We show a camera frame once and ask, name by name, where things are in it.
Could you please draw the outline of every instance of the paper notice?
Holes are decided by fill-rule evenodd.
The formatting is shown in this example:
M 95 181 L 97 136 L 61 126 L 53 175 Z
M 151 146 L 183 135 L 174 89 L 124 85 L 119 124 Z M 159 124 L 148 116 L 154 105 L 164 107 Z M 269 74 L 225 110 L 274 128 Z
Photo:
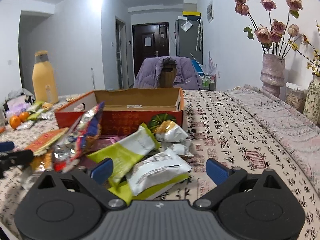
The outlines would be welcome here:
M 144 45 L 146 47 L 151 47 L 151 37 L 144 38 Z

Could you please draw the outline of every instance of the gray refrigerator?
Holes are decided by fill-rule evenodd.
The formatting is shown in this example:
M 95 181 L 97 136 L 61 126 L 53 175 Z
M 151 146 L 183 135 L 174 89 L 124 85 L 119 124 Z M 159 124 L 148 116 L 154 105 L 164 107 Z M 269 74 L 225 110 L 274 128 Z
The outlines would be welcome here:
M 186 23 L 186 20 L 176 20 L 176 49 L 177 56 L 188 57 L 194 59 L 192 55 L 196 58 L 199 63 L 203 63 L 203 45 L 201 44 L 200 51 L 200 38 L 198 43 L 198 49 L 196 51 L 196 43 L 198 37 L 198 26 L 199 21 L 191 21 L 192 27 L 186 32 L 181 28 L 182 25 Z

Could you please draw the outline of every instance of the ceramic vase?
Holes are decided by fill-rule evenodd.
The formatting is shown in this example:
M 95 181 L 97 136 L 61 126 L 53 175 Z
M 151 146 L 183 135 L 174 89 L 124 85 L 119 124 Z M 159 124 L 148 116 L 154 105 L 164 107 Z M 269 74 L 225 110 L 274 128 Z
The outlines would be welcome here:
M 260 77 L 263 82 L 262 89 L 277 98 L 280 96 L 280 88 L 285 85 L 284 69 L 284 58 L 273 54 L 263 54 Z
M 310 82 L 303 114 L 317 124 L 320 115 L 320 77 L 313 75 Z

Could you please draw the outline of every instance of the blue gripper pad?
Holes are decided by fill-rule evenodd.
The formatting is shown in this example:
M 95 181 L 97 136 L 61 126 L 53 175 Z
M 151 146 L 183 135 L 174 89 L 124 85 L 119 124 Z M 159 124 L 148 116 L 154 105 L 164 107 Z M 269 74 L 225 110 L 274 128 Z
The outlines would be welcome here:
M 232 170 L 223 166 L 214 159 L 207 160 L 205 168 L 207 175 L 217 186 L 225 182 L 225 180 L 232 174 Z
M 95 180 L 98 184 L 103 185 L 105 181 L 113 173 L 113 161 L 110 158 L 106 158 L 99 162 L 96 167 L 89 170 L 89 176 Z

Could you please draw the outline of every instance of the beige bottle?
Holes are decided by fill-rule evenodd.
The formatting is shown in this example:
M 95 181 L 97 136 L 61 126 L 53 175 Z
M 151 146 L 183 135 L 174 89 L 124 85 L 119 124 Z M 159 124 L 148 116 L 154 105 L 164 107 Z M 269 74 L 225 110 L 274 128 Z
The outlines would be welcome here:
M 37 101 L 55 104 L 59 101 L 53 68 L 48 59 L 48 52 L 38 51 L 33 67 L 32 82 Z

